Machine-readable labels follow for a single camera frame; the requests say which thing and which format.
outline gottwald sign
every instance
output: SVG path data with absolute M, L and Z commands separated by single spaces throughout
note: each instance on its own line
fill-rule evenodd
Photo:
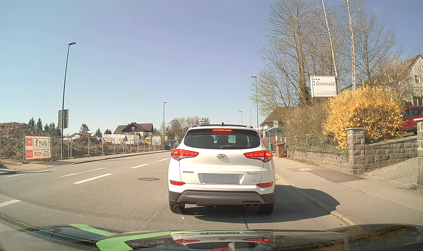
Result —
M 340 93 L 340 86 L 333 76 L 311 76 L 311 96 L 331 97 Z

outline car hood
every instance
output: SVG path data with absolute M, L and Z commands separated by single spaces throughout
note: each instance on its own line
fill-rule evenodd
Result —
M 120 231 L 70 224 L 35 227 L 12 236 L 12 242 L 33 238 L 58 242 L 80 250 L 157 251 L 214 250 L 380 250 L 423 245 L 422 225 L 368 224 L 318 230 L 230 229 L 179 231 Z

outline white suv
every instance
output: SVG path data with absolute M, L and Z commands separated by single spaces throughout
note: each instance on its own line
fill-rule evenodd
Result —
M 275 167 L 258 132 L 243 125 L 195 125 L 171 152 L 168 166 L 170 209 L 198 206 L 274 208 Z

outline tire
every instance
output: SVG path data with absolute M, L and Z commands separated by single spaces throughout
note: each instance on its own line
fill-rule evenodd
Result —
M 185 210 L 185 203 L 170 201 L 170 210 L 173 213 L 181 214 Z
M 261 204 L 258 207 L 260 214 L 271 214 L 274 210 L 274 204 Z

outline street lamp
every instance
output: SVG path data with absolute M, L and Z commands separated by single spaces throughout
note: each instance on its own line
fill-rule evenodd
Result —
M 163 103 L 163 149 L 165 150 L 165 104 L 168 102 Z
M 61 159 L 63 159 L 63 127 L 64 127 L 64 94 L 66 91 L 66 76 L 67 76 L 67 62 L 69 61 L 69 49 L 75 42 L 69 43 L 67 47 L 66 70 L 64 72 L 64 86 L 63 86 L 63 106 L 61 108 Z
M 258 124 L 258 85 L 257 85 L 257 77 L 251 76 L 251 78 L 255 78 L 255 99 L 256 99 L 256 102 L 257 102 L 257 127 L 259 127 L 260 125 Z

